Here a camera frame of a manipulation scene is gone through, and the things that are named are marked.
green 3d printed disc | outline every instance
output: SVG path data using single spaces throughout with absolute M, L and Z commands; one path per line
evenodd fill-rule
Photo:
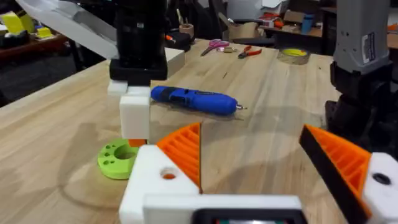
M 99 168 L 109 178 L 119 180 L 128 179 L 137 153 L 138 147 L 131 147 L 128 140 L 113 140 L 99 152 Z

tape roll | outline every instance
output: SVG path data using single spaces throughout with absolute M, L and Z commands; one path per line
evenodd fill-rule
M 302 49 L 280 49 L 277 59 L 291 65 L 304 65 L 310 60 L 310 53 Z

blue electric screwdriver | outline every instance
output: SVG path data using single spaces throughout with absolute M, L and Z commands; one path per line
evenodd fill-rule
M 157 86 L 150 93 L 158 102 L 173 103 L 186 108 L 218 115 L 231 115 L 236 110 L 247 109 L 227 95 L 169 86 Z

label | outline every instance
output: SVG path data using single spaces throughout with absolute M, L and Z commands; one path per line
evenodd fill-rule
M 376 58 L 374 48 L 374 32 L 362 36 L 362 59 L 363 63 L 369 63 Z
M 219 94 L 219 93 L 212 93 L 212 92 L 205 92 L 205 91 L 196 91 L 195 94 L 196 95 L 215 95 L 215 94 Z
M 144 28 L 144 23 L 143 22 L 137 22 L 137 28 L 143 29 Z

blue cup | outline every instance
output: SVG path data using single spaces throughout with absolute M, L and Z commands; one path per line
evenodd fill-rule
M 305 14 L 303 23 L 301 26 L 301 33 L 307 34 L 311 31 L 312 23 L 313 23 L 314 14 Z

